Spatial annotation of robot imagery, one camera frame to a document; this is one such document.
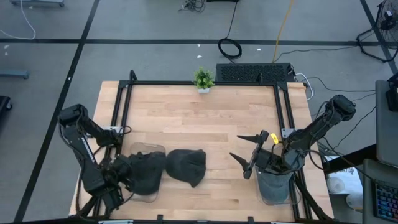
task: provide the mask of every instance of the black cloth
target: black cloth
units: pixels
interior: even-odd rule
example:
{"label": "black cloth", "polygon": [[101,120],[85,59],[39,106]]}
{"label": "black cloth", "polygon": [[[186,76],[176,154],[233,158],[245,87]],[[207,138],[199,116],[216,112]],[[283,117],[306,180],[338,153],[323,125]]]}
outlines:
{"label": "black cloth", "polygon": [[167,155],[166,172],[196,187],[205,176],[206,153],[201,149],[175,149]]}
{"label": "black cloth", "polygon": [[166,165],[166,154],[151,152],[129,156],[132,169],[131,192],[138,195],[150,195],[159,190],[162,173]]}

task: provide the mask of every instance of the white paper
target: white paper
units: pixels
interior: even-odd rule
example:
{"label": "white paper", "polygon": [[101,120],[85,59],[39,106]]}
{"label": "white paper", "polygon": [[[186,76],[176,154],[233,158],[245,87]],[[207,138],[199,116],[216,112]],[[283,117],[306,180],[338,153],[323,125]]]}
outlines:
{"label": "white paper", "polygon": [[[328,156],[326,157],[328,161],[337,158],[338,156]],[[362,193],[363,188],[361,184],[361,179],[359,178],[358,171],[355,167],[350,167],[332,174],[328,175],[330,177],[337,177],[341,179],[344,183],[344,190],[338,193],[330,193],[330,194],[353,194],[353,193]]]}

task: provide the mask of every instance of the wooden table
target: wooden table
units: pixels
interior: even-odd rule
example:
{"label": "wooden table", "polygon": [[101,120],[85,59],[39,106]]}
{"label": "wooden table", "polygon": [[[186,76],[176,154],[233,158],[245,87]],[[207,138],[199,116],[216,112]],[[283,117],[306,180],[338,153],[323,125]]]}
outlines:
{"label": "wooden table", "polygon": [[[304,86],[288,86],[296,128],[304,128],[311,123]],[[118,82],[102,83],[93,118],[100,126],[110,125],[117,89]],[[280,96],[288,127],[282,92]],[[237,138],[237,134],[255,135],[265,129],[281,139],[272,87],[214,86],[209,94],[199,95],[193,85],[134,85],[127,125],[133,132],[124,137],[122,154],[129,155],[134,142],[160,144],[166,153],[173,149],[203,149],[207,170],[195,188],[164,172],[155,202],[130,201],[115,210],[111,218],[154,220],[163,214],[165,220],[245,221],[252,216],[255,221],[294,221],[291,205],[268,206],[260,201],[256,175],[243,179],[241,166],[229,155],[233,152],[250,159],[255,147],[254,143]],[[90,146],[97,148],[93,139]],[[269,138],[264,148],[271,146]],[[100,161],[103,156],[104,150],[96,159]],[[319,157],[314,159],[321,164]],[[307,189],[325,213],[333,217],[323,171],[308,156],[303,169]],[[126,198],[129,192],[124,191],[123,195]],[[89,198],[82,189],[80,206]],[[299,208],[304,217],[302,202]],[[74,196],[70,214],[75,213]]]}

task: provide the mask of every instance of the potted plant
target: potted plant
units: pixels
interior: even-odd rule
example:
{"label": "potted plant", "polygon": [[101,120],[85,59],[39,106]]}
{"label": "potted plant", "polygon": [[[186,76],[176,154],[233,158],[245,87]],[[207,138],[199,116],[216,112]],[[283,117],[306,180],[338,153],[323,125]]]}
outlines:
{"label": "potted plant", "polygon": [[211,72],[203,71],[202,67],[195,71],[195,80],[193,82],[198,88],[198,93],[208,93],[214,85]]}

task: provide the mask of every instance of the concrete floor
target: concrete floor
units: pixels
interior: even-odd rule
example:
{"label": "concrete floor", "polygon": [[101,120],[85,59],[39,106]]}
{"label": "concrete floor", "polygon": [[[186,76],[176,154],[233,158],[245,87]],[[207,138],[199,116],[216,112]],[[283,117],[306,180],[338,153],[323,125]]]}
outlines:
{"label": "concrete floor", "polygon": [[[377,0],[368,0],[373,16]],[[94,0],[65,0],[65,7],[25,7],[26,16],[39,39],[79,39]],[[220,39],[228,33],[234,4],[212,2],[202,14],[178,12],[180,0],[100,0],[88,39]],[[241,1],[230,38],[275,40],[289,0]],[[0,1],[0,29],[13,35],[31,36],[21,10]],[[295,2],[281,40],[349,41],[370,28],[359,0]],[[376,41],[371,36],[366,41]],[[26,69],[28,80],[0,78],[0,95],[12,98],[14,108],[2,119],[0,130],[0,223],[11,222],[21,202],[32,168],[55,105],[70,69],[78,44],[7,44],[0,39],[0,68]],[[243,45],[237,63],[271,62],[273,45]],[[339,46],[281,45],[279,53],[295,49],[332,49]],[[384,56],[380,47],[367,50]],[[65,106],[81,103],[90,115],[103,80],[127,79],[134,69],[140,80],[191,80],[193,71],[203,66],[215,72],[217,63],[228,63],[213,44],[85,44]],[[361,54],[359,48],[332,52],[306,52],[283,55],[278,62],[290,62],[296,73],[319,77],[330,88],[372,90],[378,79],[392,75],[387,63]],[[309,101],[316,113],[320,104],[338,92],[328,91],[311,80],[315,96]],[[350,99],[366,93],[341,93]],[[358,112],[327,135],[332,145],[374,106],[374,97],[357,102]],[[353,152],[374,144],[375,114],[369,115],[337,149]],[[24,220],[62,218],[68,215],[78,164],[55,133]],[[345,205],[343,197],[332,197],[335,217],[361,223],[361,214]]]}

